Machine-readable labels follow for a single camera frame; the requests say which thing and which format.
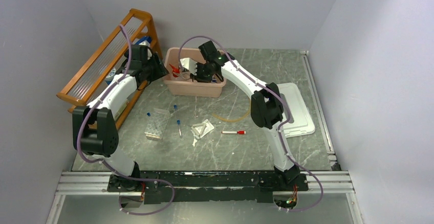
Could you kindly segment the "pink plastic bin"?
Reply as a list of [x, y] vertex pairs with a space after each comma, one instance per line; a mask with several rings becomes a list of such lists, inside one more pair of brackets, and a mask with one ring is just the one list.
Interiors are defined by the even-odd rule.
[[221, 82], [217, 78], [214, 78], [215, 82], [211, 83], [197, 82], [190, 79], [189, 72], [183, 74], [180, 80], [171, 79], [171, 67], [169, 67], [169, 64], [172, 64], [173, 66], [178, 66], [180, 69], [178, 54], [181, 54], [182, 58], [189, 57], [199, 63], [205, 62], [199, 49], [197, 48], [183, 48], [182, 50], [179, 50], [178, 47], [169, 48], [166, 52], [166, 57], [164, 61], [164, 65], [169, 71], [169, 74], [163, 77], [163, 82], [164, 84], [166, 84], [169, 91], [173, 95], [181, 96], [198, 96], [211, 98], [219, 97], [222, 93], [223, 87], [226, 85], [226, 81]]

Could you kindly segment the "white bottle red cap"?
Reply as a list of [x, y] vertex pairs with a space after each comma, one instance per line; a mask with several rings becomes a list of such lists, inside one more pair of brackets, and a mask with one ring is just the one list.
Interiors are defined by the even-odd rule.
[[173, 66], [172, 64], [169, 64], [169, 67], [171, 67], [171, 79], [172, 80], [180, 80], [182, 78], [180, 69], [178, 66]]

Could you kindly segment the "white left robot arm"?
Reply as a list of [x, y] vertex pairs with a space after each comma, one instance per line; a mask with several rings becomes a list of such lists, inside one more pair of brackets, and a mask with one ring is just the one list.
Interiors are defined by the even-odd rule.
[[161, 58], [145, 44], [133, 44], [110, 84], [88, 105], [72, 112], [73, 146], [87, 163], [103, 163], [114, 173], [115, 186], [135, 191], [142, 186], [138, 163], [118, 148], [115, 115], [128, 97], [168, 74]]

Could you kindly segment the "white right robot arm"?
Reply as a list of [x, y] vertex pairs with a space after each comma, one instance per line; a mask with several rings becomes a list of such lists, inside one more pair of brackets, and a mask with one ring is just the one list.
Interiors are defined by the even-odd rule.
[[227, 79], [250, 97], [250, 116], [254, 124], [262, 128], [269, 141], [274, 158], [276, 184], [289, 190], [300, 175], [299, 166], [292, 158], [283, 125], [290, 120], [289, 107], [280, 96], [277, 84], [265, 83], [254, 77], [241, 66], [232, 55], [217, 50], [210, 40], [199, 46], [205, 60], [198, 70], [201, 76], [214, 76], [221, 81]]

